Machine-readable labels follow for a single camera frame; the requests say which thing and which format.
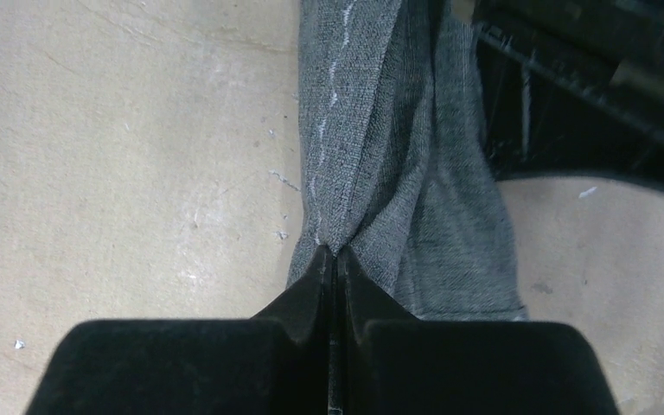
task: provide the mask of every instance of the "black machine part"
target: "black machine part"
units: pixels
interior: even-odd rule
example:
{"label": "black machine part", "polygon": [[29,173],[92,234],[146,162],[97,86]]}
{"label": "black machine part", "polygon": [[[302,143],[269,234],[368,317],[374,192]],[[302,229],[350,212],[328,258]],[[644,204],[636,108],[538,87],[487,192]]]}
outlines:
{"label": "black machine part", "polygon": [[481,0],[470,10],[496,180],[599,176],[664,192],[664,1]]}
{"label": "black machine part", "polygon": [[248,320],[95,321],[27,413],[617,414],[597,357],[549,322],[423,322],[320,246]]}

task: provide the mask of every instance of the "fabric fold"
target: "fabric fold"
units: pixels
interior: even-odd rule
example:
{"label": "fabric fold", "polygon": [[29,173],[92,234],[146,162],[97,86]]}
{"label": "fabric fold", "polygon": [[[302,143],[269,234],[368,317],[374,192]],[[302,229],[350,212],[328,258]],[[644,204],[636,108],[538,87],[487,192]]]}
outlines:
{"label": "fabric fold", "polygon": [[514,236],[480,147],[475,32],[447,2],[302,0],[304,221],[289,272],[350,244],[428,320],[526,317]]}

